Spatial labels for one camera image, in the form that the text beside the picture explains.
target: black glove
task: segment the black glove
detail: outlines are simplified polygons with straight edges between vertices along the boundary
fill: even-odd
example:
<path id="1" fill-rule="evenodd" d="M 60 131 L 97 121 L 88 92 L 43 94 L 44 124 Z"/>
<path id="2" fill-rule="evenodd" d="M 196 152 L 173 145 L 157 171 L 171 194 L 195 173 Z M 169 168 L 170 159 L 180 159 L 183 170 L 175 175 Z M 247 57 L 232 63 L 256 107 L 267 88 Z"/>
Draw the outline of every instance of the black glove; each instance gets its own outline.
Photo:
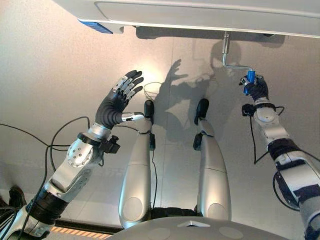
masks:
<path id="1" fill-rule="evenodd" d="M 250 94 L 254 101 L 259 98 L 269 99 L 269 90 L 265 79 L 261 76 L 256 83 L 249 83 L 244 87 L 244 93 Z"/>
<path id="2" fill-rule="evenodd" d="M 122 123 L 123 110 L 129 103 L 129 100 L 139 91 L 143 89 L 142 86 L 138 86 L 133 89 L 136 85 L 142 83 L 144 80 L 141 71 L 130 71 L 123 76 L 118 83 L 111 89 L 108 95 L 100 104 L 95 114 L 95 122 L 103 125 L 108 129 L 112 129 L 114 125 Z M 124 113 L 132 116 L 142 116 L 140 112 L 135 113 Z M 133 118 L 127 118 L 125 121 L 133 120 Z"/>

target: silver panel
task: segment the silver panel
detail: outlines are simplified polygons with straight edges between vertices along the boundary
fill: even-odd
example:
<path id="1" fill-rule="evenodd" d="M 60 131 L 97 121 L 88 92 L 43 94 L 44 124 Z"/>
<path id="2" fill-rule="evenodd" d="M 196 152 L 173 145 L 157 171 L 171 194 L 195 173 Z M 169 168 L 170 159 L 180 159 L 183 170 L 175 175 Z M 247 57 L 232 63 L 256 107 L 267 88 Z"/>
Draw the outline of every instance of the silver panel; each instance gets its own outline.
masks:
<path id="1" fill-rule="evenodd" d="M 231 219 L 231 199 L 226 166 L 219 145 L 213 136 L 202 136 L 197 211 L 204 217 L 218 220 Z"/>

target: floor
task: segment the floor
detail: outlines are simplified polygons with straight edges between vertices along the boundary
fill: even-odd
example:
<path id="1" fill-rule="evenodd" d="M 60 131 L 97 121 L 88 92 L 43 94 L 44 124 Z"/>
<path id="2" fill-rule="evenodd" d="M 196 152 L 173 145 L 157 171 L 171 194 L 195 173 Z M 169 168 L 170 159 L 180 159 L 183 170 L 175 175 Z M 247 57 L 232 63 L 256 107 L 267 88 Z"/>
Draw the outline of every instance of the floor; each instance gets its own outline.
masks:
<path id="1" fill-rule="evenodd" d="M 102 34 L 80 24 L 51 0 L 2 0 L 0 3 L 0 122 L 50 142 L 66 122 L 79 116 L 94 121 L 96 109 L 117 79 L 143 71 L 144 90 L 127 111 L 155 104 L 158 173 L 155 206 L 193 209 L 197 202 L 200 153 L 192 149 L 198 101 L 210 101 L 211 122 L 228 171 L 232 220 L 293 240 L 303 239 L 298 213 L 282 206 L 272 190 L 276 170 L 266 156 L 253 165 L 249 119 L 242 117 L 238 82 L 245 72 L 221 63 L 220 33 L 126 27 L 124 34 Z M 234 34 L 228 61 L 253 67 L 269 86 L 270 100 L 285 106 L 281 122 L 304 150 L 320 156 L 320 39 Z M 84 120 L 64 129 L 57 143 L 72 143 L 86 130 Z M 136 132 L 115 128 L 121 148 L 105 157 L 63 218 L 119 226 L 121 185 Z M 255 132 L 257 152 L 265 145 Z M 28 135 L 0 128 L 0 194 L 19 185 L 31 199 L 44 175 L 45 147 Z M 58 166 L 64 153 L 54 153 Z M 155 174 L 152 173 L 152 195 Z"/>

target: wire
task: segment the wire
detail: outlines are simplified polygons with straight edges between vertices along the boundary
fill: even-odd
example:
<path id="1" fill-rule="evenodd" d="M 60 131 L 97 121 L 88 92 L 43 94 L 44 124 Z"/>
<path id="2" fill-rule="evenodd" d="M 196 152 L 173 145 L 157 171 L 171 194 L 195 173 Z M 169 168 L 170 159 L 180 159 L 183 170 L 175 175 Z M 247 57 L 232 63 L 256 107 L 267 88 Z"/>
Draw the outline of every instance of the wire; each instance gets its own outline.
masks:
<path id="1" fill-rule="evenodd" d="M 103 152 L 101 153 L 101 163 L 98 163 L 98 165 L 99 165 L 100 167 L 103 167 L 103 166 L 105 165 L 104 155 L 105 155 L 105 152 L 103 151 Z"/>
<path id="2" fill-rule="evenodd" d="M 253 152 L 254 152 L 253 164 L 256 164 L 257 163 L 257 153 L 256 153 L 256 141 L 255 141 L 254 131 L 252 129 L 252 116 L 250 116 L 250 130 L 251 130 L 251 136 L 252 136 L 252 141 L 253 141 Z"/>
<path id="3" fill-rule="evenodd" d="M 162 84 L 162 82 L 159 82 L 159 81 L 152 81 L 152 82 L 149 82 L 149 83 L 147 83 L 147 84 L 145 84 L 144 86 L 143 86 L 143 92 L 144 92 L 144 95 L 145 95 L 145 97 L 146 97 L 146 99 L 149 99 L 149 100 L 155 100 L 155 97 L 156 97 L 156 95 L 158 94 L 157 92 L 152 92 L 152 91 L 148 91 L 148 90 L 146 90 L 146 86 L 148 86 L 148 85 L 151 85 L 151 84 Z"/>
<path id="4" fill-rule="evenodd" d="M 154 199 L 153 199 L 152 209 L 155 208 L 156 197 L 157 197 L 157 188 L 158 188 L 158 175 L 157 175 L 156 164 L 154 162 L 154 157 L 155 157 L 155 150 L 152 151 L 152 159 L 151 159 L 151 162 L 153 163 L 153 166 L 154 166 L 154 174 L 155 174 L 155 189 L 154 189 Z"/>
<path id="5" fill-rule="evenodd" d="M 4 231 L 4 233 L 2 234 L 1 240 L 4 239 L 5 235 L 8 233 L 9 229 L 11 228 L 12 224 L 14 223 L 16 216 L 17 216 L 17 210 L 13 207 L 13 206 L 3 206 L 0 207 L 0 210 L 4 210 L 4 209 L 10 209 L 13 211 L 13 217 L 10 221 L 10 224 L 7 226 L 6 230 Z"/>
<path id="6" fill-rule="evenodd" d="M 304 151 L 304 150 L 299 150 L 299 151 L 301 151 L 301 152 L 303 152 L 303 153 L 305 153 L 305 154 L 307 154 L 307 155 L 309 155 L 310 157 L 312 157 L 312 158 L 314 158 L 315 160 L 317 160 L 317 161 L 319 161 L 320 162 L 320 159 L 319 158 L 317 158 L 317 157 L 315 157 L 314 155 L 312 155 L 311 153 L 309 153 L 309 152 L 307 152 L 307 151 Z"/>
<path id="7" fill-rule="evenodd" d="M 280 196 L 278 195 L 277 190 L 276 190 L 276 174 L 277 174 L 277 172 L 273 175 L 273 179 L 272 179 L 272 187 L 273 187 L 273 191 L 274 191 L 274 194 L 275 194 L 276 198 L 280 201 L 280 203 L 282 203 L 282 204 L 283 204 L 285 207 L 287 207 L 288 209 L 291 209 L 291 210 L 296 211 L 296 212 L 300 212 L 299 209 L 293 208 L 293 207 L 289 206 L 288 204 L 286 204 L 286 203 L 280 198 Z"/>
<path id="8" fill-rule="evenodd" d="M 30 132 L 28 132 L 28 131 L 26 131 L 26 130 L 23 130 L 23 129 L 21 129 L 21 128 L 18 128 L 18 127 L 15 127 L 15 126 L 11 126 L 11 125 L 8 125 L 8 124 L 4 124 L 4 123 L 0 123 L 0 126 L 5 126 L 5 127 L 8 127 L 8 128 L 12 128 L 12 129 L 19 130 L 19 131 L 21 131 L 21 132 L 23 132 L 23 133 L 25 133 L 25 134 L 28 134 L 28 135 L 30 135 L 31 137 L 37 139 L 40 143 L 46 145 L 47 147 L 49 146 L 49 144 L 47 144 L 47 143 L 45 143 L 44 141 L 42 141 L 39 137 L 33 135 L 32 133 L 30 133 Z M 54 149 L 54 150 L 56 150 L 56 151 L 60 151 L 60 152 L 65 152 L 65 151 L 67 151 L 67 150 L 64 150 L 64 149 L 57 149 L 57 148 L 52 148 L 52 149 Z"/>
<path id="9" fill-rule="evenodd" d="M 75 121 L 77 121 L 79 119 L 86 119 L 87 120 L 87 127 L 88 127 L 88 129 L 90 128 L 90 119 L 87 116 L 80 116 L 80 117 L 77 117 L 77 118 L 75 118 L 75 119 L 73 119 L 71 121 L 68 121 L 66 124 L 64 124 L 62 127 L 60 127 L 59 130 L 56 131 L 56 133 L 54 134 L 54 136 L 53 136 L 53 138 L 51 140 L 51 144 L 50 144 L 50 163 L 51 163 L 51 166 L 52 166 L 52 169 L 53 169 L 54 172 L 56 171 L 56 166 L 55 166 L 55 163 L 54 163 L 54 159 L 52 157 L 52 150 L 53 150 L 52 146 L 54 145 L 54 141 L 56 139 L 56 136 L 58 135 L 58 133 L 64 127 L 66 127 L 67 125 L 69 125 L 69 124 L 71 124 L 71 123 L 73 123 L 73 122 L 75 122 Z"/>
<path id="10" fill-rule="evenodd" d="M 282 110 L 279 112 L 278 116 L 280 116 L 280 115 L 284 112 L 284 110 L 286 109 L 284 106 L 276 106 L 275 108 L 276 108 L 276 109 L 282 109 Z"/>
<path id="11" fill-rule="evenodd" d="M 269 153 L 269 151 L 266 151 L 261 157 L 259 157 L 253 164 L 257 164 L 261 159 L 264 158 L 265 155 L 267 155 Z"/>
<path id="12" fill-rule="evenodd" d="M 286 109 L 284 106 L 276 106 L 275 107 L 276 109 L 282 109 L 278 116 L 280 116 L 284 110 Z M 254 137 L 254 132 L 253 132 L 253 128 L 252 128 L 252 117 L 250 116 L 250 130 L 251 130 L 251 136 L 252 136 L 252 141 L 253 141 L 253 151 L 254 151 L 254 161 L 253 161 L 253 164 L 256 165 L 261 159 L 264 158 L 264 156 L 266 156 L 268 154 L 268 151 L 266 151 L 261 157 L 259 157 L 257 159 L 257 153 L 256 153 L 256 141 L 255 141 L 255 137 Z"/>
<path id="13" fill-rule="evenodd" d="M 27 222 L 28 222 L 28 219 L 29 219 L 29 216 L 30 216 L 30 213 L 31 213 L 31 210 L 32 208 L 34 207 L 35 205 L 35 202 L 37 200 L 37 198 L 39 197 L 39 194 L 43 188 L 43 186 L 45 185 L 45 182 L 46 182 L 46 179 L 47 179 L 47 175 L 48 175 L 48 149 L 51 148 L 51 145 L 47 146 L 46 149 L 45 149 L 45 155 L 44 155 L 44 176 L 43 176 L 43 179 L 42 179 L 42 183 L 38 189 L 38 192 L 36 193 L 36 195 L 34 196 L 33 200 L 32 200 L 32 204 L 31 204 L 31 207 L 28 211 L 28 214 L 26 215 L 26 218 L 24 220 L 24 223 L 23 223 L 23 226 L 22 226 L 22 229 L 20 230 L 20 234 L 18 236 L 18 240 L 21 239 L 22 237 L 22 234 L 23 232 L 25 231 L 25 228 L 26 228 L 26 225 L 27 225 Z"/>
<path id="14" fill-rule="evenodd" d="M 128 128 L 128 129 L 132 129 L 132 130 L 135 130 L 136 132 L 139 132 L 138 129 L 134 128 L 134 127 L 131 127 L 131 126 L 124 126 L 124 125 L 116 125 L 114 127 L 117 127 L 117 128 Z"/>

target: metal rod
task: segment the metal rod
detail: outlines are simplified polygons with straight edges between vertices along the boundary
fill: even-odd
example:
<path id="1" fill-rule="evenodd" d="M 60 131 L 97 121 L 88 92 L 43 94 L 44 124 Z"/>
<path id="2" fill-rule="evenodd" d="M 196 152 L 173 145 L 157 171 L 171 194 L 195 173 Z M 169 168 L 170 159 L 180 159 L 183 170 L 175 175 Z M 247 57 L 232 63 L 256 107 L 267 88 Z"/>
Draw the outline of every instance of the metal rod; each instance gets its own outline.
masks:
<path id="1" fill-rule="evenodd" d="M 248 70 L 253 71 L 253 69 L 249 66 L 241 66 L 241 65 L 228 65 L 227 62 L 227 54 L 229 53 L 229 45 L 230 45 L 230 36 L 227 31 L 224 32 L 223 42 L 222 42 L 222 65 L 226 69 L 237 69 L 237 70 Z"/>

